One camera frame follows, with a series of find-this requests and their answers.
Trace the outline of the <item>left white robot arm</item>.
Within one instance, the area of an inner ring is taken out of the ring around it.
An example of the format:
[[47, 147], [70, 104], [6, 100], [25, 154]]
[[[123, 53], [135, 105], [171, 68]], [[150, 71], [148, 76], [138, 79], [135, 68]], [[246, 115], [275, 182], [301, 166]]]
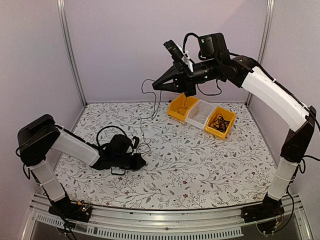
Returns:
[[92, 144], [58, 125], [49, 114], [20, 129], [17, 141], [16, 155], [30, 169], [63, 217], [70, 217], [74, 213], [74, 205], [66, 200], [68, 195], [46, 160], [49, 151], [71, 156], [98, 171], [111, 168], [137, 171], [147, 164], [142, 155], [136, 152], [140, 142], [138, 137], [129, 138], [122, 131], [114, 135], [110, 142], [100, 144], [97, 141]]

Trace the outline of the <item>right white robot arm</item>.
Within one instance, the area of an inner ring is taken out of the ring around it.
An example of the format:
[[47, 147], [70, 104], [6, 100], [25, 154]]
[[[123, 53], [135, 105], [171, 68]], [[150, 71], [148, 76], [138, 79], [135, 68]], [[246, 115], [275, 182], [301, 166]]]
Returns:
[[230, 81], [263, 101], [288, 125], [289, 131], [280, 152], [273, 182], [266, 194], [266, 201], [259, 206], [262, 218], [269, 218], [278, 210], [278, 203], [311, 142], [316, 110], [306, 106], [289, 90], [272, 78], [253, 58], [238, 55], [224, 60], [215, 57], [198, 62], [190, 70], [182, 59], [174, 57], [173, 65], [153, 84], [154, 90], [196, 94], [196, 85], [210, 80]]

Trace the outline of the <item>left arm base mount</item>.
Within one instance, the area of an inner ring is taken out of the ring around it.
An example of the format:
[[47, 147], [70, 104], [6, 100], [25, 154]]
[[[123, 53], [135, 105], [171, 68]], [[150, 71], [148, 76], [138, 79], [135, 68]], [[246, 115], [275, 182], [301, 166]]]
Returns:
[[91, 218], [92, 206], [90, 202], [84, 202], [83, 200], [73, 202], [68, 199], [61, 199], [57, 202], [53, 201], [48, 212], [62, 219], [88, 223]]

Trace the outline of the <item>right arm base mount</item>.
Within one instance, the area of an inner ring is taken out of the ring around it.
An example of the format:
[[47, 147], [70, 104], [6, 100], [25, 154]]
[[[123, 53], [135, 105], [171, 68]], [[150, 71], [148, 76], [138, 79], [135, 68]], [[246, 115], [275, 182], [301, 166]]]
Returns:
[[257, 224], [257, 228], [262, 234], [269, 235], [280, 226], [284, 213], [282, 201], [274, 200], [266, 194], [262, 203], [242, 207], [240, 216], [245, 223], [263, 220]]

